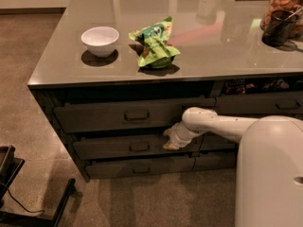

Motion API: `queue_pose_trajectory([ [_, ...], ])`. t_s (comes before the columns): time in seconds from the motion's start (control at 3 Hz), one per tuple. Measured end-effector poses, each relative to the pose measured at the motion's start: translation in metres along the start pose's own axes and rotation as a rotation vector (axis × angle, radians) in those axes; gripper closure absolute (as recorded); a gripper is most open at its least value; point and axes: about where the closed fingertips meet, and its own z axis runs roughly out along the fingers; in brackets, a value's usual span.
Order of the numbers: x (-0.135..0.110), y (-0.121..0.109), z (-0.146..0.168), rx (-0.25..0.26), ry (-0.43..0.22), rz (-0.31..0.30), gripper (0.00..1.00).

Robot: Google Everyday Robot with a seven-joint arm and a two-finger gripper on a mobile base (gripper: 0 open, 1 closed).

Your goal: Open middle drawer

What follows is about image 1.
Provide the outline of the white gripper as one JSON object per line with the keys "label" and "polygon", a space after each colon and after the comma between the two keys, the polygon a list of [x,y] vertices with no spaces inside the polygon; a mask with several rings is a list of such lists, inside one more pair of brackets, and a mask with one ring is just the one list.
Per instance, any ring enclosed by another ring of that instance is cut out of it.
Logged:
{"label": "white gripper", "polygon": [[169,136],[169,140],[163,148],[167,150],[178,150],[186,147],[193,138],[201,136],[201,131],[189,130],[183,122],[176,123],[172,128],[166,129],[163,135]]}

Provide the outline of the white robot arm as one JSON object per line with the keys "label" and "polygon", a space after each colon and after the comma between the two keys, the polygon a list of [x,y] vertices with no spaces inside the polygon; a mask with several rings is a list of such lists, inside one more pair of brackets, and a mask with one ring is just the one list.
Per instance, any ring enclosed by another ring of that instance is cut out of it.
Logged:
{"label": "white robot arm", "polygon": [[166,149],[212,132],[239,144],[235,227],[303,227],[303,121],[223,116],[192,107],[164,131]]}

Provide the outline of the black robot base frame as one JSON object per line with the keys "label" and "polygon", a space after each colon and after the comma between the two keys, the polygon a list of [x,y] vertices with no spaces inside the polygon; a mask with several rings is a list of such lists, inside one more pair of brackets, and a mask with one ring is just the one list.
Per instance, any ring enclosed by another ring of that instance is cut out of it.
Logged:
{"label": "black robot base frame", "polygon": [[60,227],[65,207],[76,191],[76,180],[67,181],[54,214],[47,217],[45,208],[39,206],[38,187],[21,176],[26,160],[17,157],[15,150],[13,145],[0,147],[1,227]]}

